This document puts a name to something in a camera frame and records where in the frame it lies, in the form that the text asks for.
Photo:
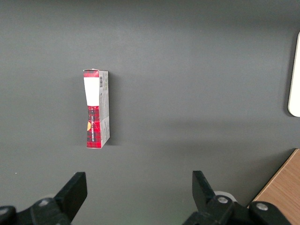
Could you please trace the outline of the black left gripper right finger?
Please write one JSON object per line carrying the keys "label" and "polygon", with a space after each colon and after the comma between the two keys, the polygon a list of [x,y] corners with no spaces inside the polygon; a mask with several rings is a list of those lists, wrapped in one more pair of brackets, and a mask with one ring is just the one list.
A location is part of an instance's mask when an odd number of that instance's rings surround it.
{"label": "black left gripper right finger", "polygon": [[289,225],[273,204],[256,201],[243,207],[228,196],[217,195],[202,171],[193,171],[192,194],[197,207],[185,225]]}

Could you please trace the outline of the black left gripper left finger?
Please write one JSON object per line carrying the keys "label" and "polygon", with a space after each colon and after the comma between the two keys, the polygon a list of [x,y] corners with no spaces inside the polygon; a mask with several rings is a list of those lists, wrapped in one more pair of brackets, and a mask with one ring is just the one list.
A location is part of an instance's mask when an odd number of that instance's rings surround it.
{"label": "black left gripper left finger", "polygon": [[36,201],[17,212],[11,205],[1,206],[2,225],[70,225],[87,197],[85,172],[76,172],[54,196]]}

